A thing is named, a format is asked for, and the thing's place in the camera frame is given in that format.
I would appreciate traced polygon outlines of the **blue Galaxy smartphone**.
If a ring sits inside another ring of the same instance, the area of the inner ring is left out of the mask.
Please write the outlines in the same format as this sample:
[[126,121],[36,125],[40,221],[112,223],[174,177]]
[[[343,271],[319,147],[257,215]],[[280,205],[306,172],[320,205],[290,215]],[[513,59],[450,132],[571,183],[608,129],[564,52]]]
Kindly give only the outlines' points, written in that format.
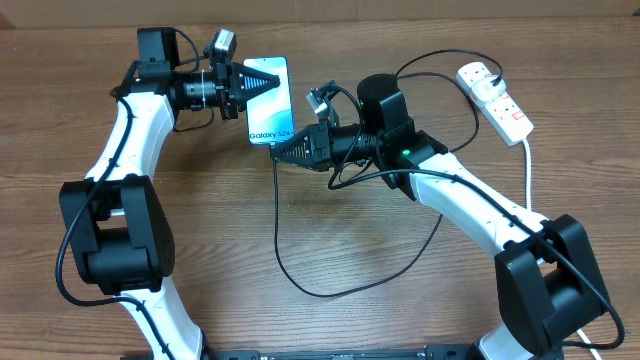
[[280,85],[247,102],[249,143],[272,145],[284,142],[295,134],[294,116],[289,84],[288,63],[285,57],[248,58],[243,64],[249,68],[277,75]]

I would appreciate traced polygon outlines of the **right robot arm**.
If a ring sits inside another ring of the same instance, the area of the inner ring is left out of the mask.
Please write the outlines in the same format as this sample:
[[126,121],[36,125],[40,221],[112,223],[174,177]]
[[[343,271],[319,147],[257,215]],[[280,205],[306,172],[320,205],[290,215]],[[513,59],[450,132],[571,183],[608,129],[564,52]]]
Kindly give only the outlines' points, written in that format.
[[385,183],[438,211],[495,265],[501,325],[467,346],[467,359],[559,359],[573,334],[615,308],[584,227],[519,206],[483,183],[447,147],[416,129],[394,74],[362,80],[352,96],[359,120],[334,115],[335,83],[313,89],[319,115],[271,149],[275,162],[340,174],[369,161]]

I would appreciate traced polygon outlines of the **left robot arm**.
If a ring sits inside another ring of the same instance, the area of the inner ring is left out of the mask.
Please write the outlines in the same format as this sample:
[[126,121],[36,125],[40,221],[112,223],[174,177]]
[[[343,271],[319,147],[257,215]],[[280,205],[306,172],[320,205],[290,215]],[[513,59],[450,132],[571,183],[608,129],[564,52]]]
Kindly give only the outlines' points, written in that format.
[[175,242],[153,186],[159,155],[183,110],[237,118],[250,99],[280,86],[275,75],[233,61],[236,36],[219,30],[182,70],[173,27],[140,28],[139,57],[110,94],[117,117],[84,180],[66,182],[59,204],[66,233],[55,265],[62,297],[79,307],[121,304],[152,359],[212,359],[203,330],[175,287]]

